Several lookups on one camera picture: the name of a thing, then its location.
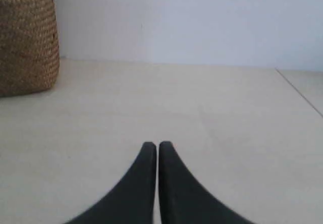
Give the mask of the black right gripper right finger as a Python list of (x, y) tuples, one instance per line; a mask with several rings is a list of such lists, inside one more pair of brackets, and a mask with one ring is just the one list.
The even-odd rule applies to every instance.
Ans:
[(162, 223), (251, 223), (217, 200), (196, 180), (172, 142), (159, 144), (158, 162)]

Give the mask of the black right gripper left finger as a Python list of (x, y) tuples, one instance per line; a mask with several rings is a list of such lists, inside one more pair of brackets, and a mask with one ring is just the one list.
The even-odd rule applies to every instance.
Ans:
[(68, 223), (153, 223), (156, 145), (145, 142), (119, 182)]

